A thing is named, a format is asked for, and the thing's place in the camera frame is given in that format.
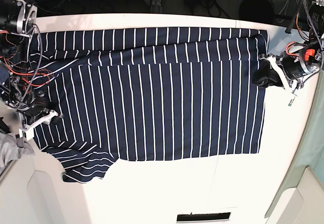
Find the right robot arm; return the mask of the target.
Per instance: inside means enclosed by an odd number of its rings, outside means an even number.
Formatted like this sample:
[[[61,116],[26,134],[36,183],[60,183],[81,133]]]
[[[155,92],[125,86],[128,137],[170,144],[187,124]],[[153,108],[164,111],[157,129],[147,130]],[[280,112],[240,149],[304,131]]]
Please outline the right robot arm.
[[[40,88],[54,74],[41,68],[43,42],[34,0],[1,0],[1,101],[22,118],[22,132],[50,124],[61,114],[49,109]]]

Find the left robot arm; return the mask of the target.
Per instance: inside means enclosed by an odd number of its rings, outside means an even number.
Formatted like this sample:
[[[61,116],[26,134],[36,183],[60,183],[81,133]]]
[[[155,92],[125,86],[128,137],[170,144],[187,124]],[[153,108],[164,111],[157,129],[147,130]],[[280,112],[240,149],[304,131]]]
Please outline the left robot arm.
[[[290,42],[280,55],[261,54],[265,64],[252,77],[256,86],[294,93],[323,71],[323,0],[299,0],[285,33],[296,26],[303,43]]]

